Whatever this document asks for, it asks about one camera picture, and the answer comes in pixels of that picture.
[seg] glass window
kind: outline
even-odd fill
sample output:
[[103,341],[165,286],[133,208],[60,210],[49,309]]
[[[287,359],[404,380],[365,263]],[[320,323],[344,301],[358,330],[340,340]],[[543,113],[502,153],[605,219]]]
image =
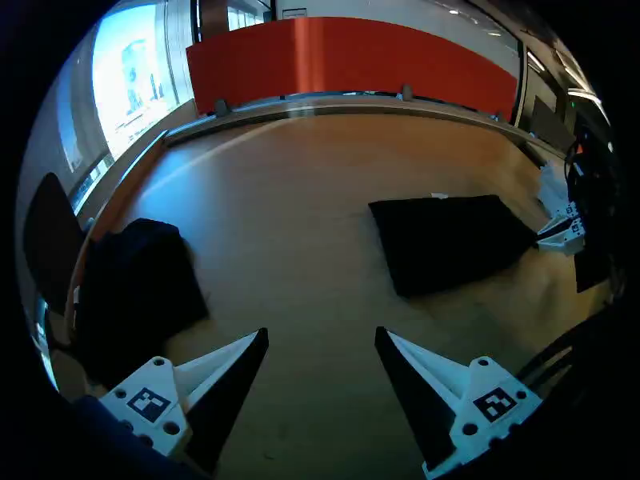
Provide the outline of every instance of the glass window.
[[104,18],[98,30],[94,96],[114,159],[176,107],[172,85],[161,81],[155,19],[156,5],[137,6]]
[[226,14],[229,18],[229,31],[238,29],[238,11],[235,8],[227,7]]

